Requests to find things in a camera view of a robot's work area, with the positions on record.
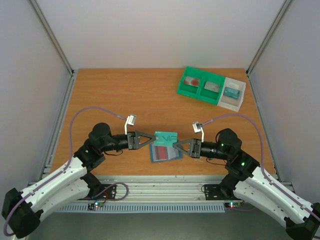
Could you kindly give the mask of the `blue card holder wallet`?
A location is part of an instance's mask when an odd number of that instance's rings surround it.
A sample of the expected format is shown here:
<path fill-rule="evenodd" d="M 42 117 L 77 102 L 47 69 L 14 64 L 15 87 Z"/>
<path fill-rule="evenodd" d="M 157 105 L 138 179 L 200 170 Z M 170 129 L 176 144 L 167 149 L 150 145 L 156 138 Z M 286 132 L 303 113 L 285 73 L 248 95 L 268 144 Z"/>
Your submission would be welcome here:
<path fill-rule="evenodd" d="M 152 146 L 155 146 L 153 143 L 149 145 L 149 151 L 150 151 L 150 159 L 152 163 L 162 163 L 162 162 L 167 162 L 167 161 L 173 161 L 173 160 L 178 160 L 178 159 L 182 159 L 183 155 L 181 152 L 179 152 L 178 150 L 176 150 L 173 147 L 166 147 L 167 149 L 167 160 L 164 161 L 156 161 L 153 162 L 152 161 Z"/>

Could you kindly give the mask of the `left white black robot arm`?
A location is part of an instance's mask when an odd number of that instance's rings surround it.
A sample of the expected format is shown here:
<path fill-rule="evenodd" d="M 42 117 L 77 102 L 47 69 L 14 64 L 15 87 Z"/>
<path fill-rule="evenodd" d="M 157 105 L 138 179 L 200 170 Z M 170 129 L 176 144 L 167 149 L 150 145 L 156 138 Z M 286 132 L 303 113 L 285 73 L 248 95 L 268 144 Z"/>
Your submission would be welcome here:
<path fill-rule="evenodd" d="M 107 123 L 96 124 L 84 144 L 60 168 L 23 190 L 12 188 L 5 194 L 1 211 L 4 235 L 22 239 L 61 207 L 81 199 L 96 199 L 102 187 L 91 172 L 106 159 L 104 154 L 138 150 L 155 139 L 153 134 L 138 130 L 113 135 Z"/>

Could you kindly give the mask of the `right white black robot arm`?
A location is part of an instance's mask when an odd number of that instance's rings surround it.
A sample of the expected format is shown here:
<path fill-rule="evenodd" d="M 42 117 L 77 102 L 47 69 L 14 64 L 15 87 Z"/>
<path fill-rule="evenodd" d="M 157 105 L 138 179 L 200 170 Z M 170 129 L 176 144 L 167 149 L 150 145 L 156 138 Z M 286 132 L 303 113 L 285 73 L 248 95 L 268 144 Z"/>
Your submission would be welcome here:
<path fill-rule="evenodd" d="M 242 200 L 280 223 L 293 240 L 313 240 L 320 226 L 320 204 L 310 203 L 282 185 L 262 165 L 241 149 L 242 141 L 229 128 L 217 134 L 216 142 L 191 138 L 173 144 L 176 150 L 199 159 L 225 161 L 227 175 L 220 184 L 204 185 L 205 198 Z"/>

